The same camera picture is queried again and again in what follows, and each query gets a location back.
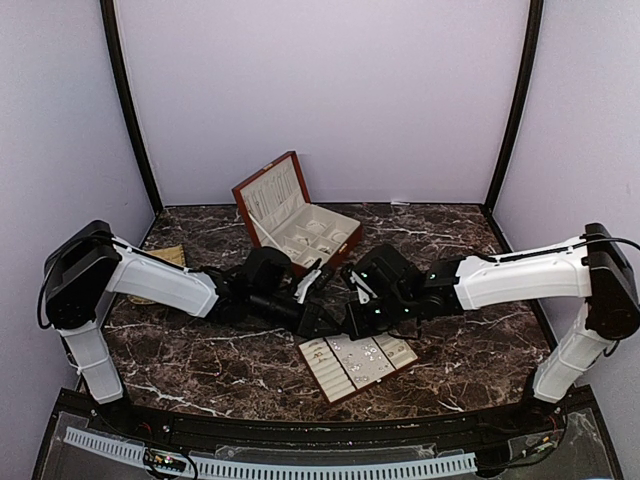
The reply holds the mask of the red jewelry tray insert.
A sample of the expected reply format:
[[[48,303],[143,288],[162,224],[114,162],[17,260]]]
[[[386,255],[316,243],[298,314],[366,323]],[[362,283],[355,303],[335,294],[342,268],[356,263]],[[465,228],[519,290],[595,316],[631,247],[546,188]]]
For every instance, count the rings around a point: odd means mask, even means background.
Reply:
[[[313,380],[329,404],[352,397],[413,365],[418,356],[402,339],[381,334],[317,338],[298,346]]]

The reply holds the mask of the red wooden jewelry box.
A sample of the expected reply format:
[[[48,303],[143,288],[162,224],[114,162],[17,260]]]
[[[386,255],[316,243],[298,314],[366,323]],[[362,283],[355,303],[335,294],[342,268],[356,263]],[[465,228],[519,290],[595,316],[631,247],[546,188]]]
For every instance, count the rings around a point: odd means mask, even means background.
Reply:
[[[252,244],[273,247],[300,273],[315,261],[337,268],[362,238],[362,224],[314,204],[296,152],[288,151],[232,188]]]

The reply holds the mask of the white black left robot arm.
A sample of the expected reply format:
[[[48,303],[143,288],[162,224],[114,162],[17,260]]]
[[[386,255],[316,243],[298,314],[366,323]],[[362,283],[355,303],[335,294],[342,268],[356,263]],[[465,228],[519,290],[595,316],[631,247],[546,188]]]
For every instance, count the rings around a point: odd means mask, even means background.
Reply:
[[[55,329],[101,417],[120,436],[141,427],[140,412],[125,400],[126,390],[97,321],[105,293],[132,295],[196,318],[232,322],[261,317],[289,332],[314,339],[340,334],[343,325],[308,295],[332,277],[315,260],[300,276],[290,258],[273,247],[257,247],[227,270],[188,268],[142,251],[94,220],[45,261],[36,318]]]

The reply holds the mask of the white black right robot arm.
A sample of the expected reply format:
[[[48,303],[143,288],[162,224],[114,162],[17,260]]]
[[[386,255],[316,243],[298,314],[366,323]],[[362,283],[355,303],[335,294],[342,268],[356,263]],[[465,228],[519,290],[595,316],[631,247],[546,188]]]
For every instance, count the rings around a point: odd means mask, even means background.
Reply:
[[[351,339],[387,332],[400,322],[459,315],[489,305],[552,297],[583,303],[569,332],[533,374],[531,396],[510,413],[521,434],[534,432],[569,387],[617,342],[639,328],[639,295],[633,268],[621,250],[625,239],[600,223],[579,237],[502,255],[470,255],[433,262],[419,270],[383,244],[341,272],[356,300],[343,327]]]

